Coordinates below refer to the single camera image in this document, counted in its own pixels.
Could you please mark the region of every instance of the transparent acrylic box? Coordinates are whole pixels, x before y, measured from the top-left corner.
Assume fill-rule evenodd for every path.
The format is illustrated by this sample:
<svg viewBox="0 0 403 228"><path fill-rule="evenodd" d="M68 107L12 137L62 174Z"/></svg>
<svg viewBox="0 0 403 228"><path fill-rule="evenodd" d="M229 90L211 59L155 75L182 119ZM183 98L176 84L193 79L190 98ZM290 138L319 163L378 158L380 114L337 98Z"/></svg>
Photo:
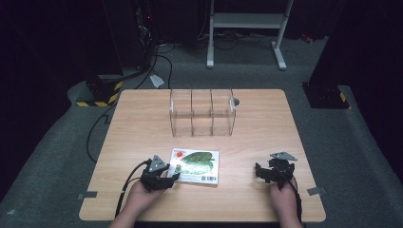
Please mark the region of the transparent acrylic box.
<svg viewBox="0 0 403 228"><path fill-rule="evenodd" d="M172 89L170 103L174 137L232 135L236 108L231 89Z"/></svg>

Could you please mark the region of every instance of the white paper tag on floor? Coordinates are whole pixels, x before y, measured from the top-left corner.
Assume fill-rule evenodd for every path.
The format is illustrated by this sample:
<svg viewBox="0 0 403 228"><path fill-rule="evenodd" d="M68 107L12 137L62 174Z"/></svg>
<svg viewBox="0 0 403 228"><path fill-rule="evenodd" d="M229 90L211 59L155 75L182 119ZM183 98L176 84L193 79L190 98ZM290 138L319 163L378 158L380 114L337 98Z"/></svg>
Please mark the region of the white paper tag on floor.
<svg viewBox="0 0 403 228"><path fill-rule="evenodd" d="M161 85L163 85L163 79L161 79L160 77L158 77L157 75L151 75L150 76L150 79L151 79L151 82L152 82L152 84L156 87L156 88L158 88L158 87L160 87Z"/></svg>

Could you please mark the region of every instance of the human arm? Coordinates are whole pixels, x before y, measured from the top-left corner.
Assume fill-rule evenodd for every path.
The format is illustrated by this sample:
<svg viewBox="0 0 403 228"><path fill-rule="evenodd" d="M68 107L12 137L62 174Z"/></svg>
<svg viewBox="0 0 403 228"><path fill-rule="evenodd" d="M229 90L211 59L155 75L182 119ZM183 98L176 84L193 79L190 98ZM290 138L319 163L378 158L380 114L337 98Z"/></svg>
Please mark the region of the human arm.
<svg viewBox="0 0 403 228"><path fill-rule="evenodd" d="M166 189L148 192L140 181L136 181L130 188L125 207L110 223L109 228L132 228L137 217L147 209Z"/></svg>
<svg viewBox="0 0 403 228"><path fill-rule="evenodd" d="M291 179L291 183L296 186L296 180ZM285 183L281 190L276 182L270 184L270 195L273 207L278 215L281 228L300 228L301 223L297 216L297 199L294 188Z"/></svg>

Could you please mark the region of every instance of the table top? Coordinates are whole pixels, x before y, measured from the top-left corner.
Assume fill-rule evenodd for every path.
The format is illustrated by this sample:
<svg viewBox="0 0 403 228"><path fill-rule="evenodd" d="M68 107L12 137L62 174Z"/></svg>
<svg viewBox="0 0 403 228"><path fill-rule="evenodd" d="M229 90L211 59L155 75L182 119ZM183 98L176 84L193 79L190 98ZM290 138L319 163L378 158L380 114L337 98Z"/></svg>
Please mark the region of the table top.
<svg viewBox="0 0 403 228"><path fill-rule="evenodd" d="M232 136L173 137L170 90L122 92L94 169L80 218L113 220L118 198L135 166L159 155L169 162L173 148L220 151L219 183L175 182L139 220L278 221L269 184L255 177L255 163L268 168L270 154L286 151L298 158L294 175L302 199L302 220L326 218L285 94L279 89L233 89L240 100ZM140 177L142 166L133 178Z"/></svg>

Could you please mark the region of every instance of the package with green leaf picture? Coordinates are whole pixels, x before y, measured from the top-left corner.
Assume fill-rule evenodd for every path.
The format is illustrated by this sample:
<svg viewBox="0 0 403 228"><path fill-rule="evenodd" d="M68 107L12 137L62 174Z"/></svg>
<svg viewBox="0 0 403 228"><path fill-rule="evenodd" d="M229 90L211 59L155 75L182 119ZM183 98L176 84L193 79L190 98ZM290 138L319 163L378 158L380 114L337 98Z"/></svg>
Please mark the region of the package with green leaf picture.
<svg viewBox="0 0 403 228"><path fill-rule="evenodd" d="M177 173L181 173L178 181L217 184L219 151L173 149L168 177Z"/></svg>

